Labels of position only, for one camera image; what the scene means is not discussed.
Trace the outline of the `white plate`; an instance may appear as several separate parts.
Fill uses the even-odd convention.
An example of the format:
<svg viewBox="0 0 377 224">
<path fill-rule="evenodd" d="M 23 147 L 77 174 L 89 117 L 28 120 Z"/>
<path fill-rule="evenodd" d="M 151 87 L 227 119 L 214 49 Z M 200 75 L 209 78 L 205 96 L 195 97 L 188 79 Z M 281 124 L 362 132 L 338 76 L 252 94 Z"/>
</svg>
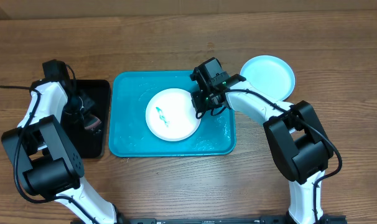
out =
<svg viewBox="0 0 377 224">
<path fill-rule="evenodd" d="M 200 126 L 188 91 L 169 88 L 154 95 L 146 108 L 146 124 L 152 134 L 165 141 L 181 141 Z"/>
</svg>

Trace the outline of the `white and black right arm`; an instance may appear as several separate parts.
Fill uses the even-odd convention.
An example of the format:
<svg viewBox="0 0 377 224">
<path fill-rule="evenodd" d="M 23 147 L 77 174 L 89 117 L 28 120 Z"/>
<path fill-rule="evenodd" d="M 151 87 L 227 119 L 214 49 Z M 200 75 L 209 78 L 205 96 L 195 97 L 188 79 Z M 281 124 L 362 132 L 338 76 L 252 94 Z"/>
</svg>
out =
<svg viewBox="0 0 377 224">
<path fill-rule="evenodd" d="M 278 69 L 260 69 L 249 60 L 239 74 L 229 75 L 215 57 L 190 75 L 197 119 L 215 109 L 241 112 L 263 126 L 273 161 L 289 182 L 290 205 L 279 223 L 346 223 L 344 216 L 324 214 L 322 181 L 338 174 L 342 157 L 327 137 L 312 105 L 278 100 L 271 95 L 284 79 Z"/>
</svg>

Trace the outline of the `green and pink sponge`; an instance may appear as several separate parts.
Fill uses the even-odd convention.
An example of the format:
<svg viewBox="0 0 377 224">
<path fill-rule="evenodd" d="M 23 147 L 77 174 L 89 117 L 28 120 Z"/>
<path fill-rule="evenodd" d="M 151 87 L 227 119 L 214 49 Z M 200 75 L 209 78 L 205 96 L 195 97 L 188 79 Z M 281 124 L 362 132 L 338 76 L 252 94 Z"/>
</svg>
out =
<svg viewBox="0 0 377 224">
<path fill-rule="evenodd" d="M 86 131 L 95 132 L 101 124 L 101 120 L 93 114 L 85 116 L 83 120 L 83 127 Z"/>
</svg>

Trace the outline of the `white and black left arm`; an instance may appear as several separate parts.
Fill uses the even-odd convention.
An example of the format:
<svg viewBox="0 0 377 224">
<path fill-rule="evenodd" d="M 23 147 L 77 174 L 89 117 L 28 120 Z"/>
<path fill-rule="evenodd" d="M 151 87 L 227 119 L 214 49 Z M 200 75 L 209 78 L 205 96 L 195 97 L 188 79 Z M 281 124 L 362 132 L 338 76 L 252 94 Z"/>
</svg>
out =
<svg viewBox="0 0 377 224">
<path fill-rule="evenodd" d="M 42 68 L 44 78 L 28 87 L 23 120 L 1 136 L 17 191 L 31 203 L 61 203 L 79 223 L 126 223 L 89 184 L 82 161 L 104 153 L 109 82 L 78 80 L 71 66 L 56 59 Z"/>
</svg>

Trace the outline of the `light blue plate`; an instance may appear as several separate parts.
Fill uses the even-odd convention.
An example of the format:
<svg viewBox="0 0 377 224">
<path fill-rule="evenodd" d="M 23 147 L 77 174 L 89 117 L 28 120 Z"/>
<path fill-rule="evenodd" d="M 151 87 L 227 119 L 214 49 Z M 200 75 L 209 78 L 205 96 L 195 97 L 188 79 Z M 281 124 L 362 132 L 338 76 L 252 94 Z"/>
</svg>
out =
<svg viewBox="0 0 377 224">
<path fill-rule="evenodd" d="M 280 101 L 288 99 L 296 85 L 293 69 L 272 55 L 251 58 L 241 68 L 240 75 L 256 89 Z"/>
</svg>

